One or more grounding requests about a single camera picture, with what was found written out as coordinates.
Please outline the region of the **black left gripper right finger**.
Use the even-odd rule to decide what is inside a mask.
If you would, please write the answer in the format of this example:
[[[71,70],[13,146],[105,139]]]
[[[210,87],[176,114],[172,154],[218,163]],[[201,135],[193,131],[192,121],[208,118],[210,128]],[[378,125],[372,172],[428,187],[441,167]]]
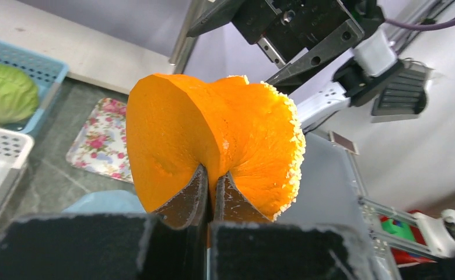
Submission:
[[[239,191],[230,172],[218,179],[213,212],[214,221],[270,223]]]

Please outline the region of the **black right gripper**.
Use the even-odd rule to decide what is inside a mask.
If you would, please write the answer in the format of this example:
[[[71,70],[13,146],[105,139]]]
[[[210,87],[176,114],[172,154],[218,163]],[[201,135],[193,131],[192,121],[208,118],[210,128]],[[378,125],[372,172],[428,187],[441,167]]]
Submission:
[[[291,94],[383,22],[377,1],[215,1],[187,32],[198,37],[232,22],[277,66],[266,82]],[[309,50],[294,62],[302,50]]]

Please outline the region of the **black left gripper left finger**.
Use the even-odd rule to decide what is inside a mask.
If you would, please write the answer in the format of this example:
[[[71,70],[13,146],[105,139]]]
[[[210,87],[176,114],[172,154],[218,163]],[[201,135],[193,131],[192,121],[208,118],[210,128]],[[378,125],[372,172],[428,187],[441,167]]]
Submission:
[[[207,217],[208,197],[207,170],[199,165],[189,182],[153,213],[173,229],[202,228]]]

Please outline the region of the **orange pumpkin slice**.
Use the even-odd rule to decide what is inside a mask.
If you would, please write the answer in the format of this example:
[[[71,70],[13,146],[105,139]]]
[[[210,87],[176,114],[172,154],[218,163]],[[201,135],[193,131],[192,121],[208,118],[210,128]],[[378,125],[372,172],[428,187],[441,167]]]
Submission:
[[[127,153],[137,196],[152,212],[176,195],[199,165],[209,195],[230,173],[240,192],[271,221],[296,201],[306,140],[294,101],[245,76],[204,82],[153,74],[129,94]]]

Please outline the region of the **small green cabbage head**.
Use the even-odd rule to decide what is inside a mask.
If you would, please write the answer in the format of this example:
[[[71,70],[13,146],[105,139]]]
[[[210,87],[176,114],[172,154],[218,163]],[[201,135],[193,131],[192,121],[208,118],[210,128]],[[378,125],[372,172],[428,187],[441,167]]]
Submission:
[[[39,87],[22,70],[0,64],[0,125],[30,118],[38,109]]]

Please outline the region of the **light blue printed grocery bag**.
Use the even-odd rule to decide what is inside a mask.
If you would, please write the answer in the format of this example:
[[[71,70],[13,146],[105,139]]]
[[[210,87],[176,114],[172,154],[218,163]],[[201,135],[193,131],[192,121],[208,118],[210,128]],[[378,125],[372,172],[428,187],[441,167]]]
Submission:
[[[144,214],[146,211],[135,194],[125,190],[107,190],[85,194],[62,212]]]

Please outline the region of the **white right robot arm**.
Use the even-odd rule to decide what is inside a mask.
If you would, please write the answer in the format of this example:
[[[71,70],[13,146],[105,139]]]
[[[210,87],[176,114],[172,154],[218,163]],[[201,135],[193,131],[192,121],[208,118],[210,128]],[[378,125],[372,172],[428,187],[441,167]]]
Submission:
[[[228,23],[251,45],[258,45],[278,67],[267,83],[289,95],[347,50],[353,57],[332,81],[344,90],[351,106],[374,98],[404,64],[393,57],[378,73],[365,48],[381,36],[385,18],[376,1],[216,1],[194,20],[188,37]]]

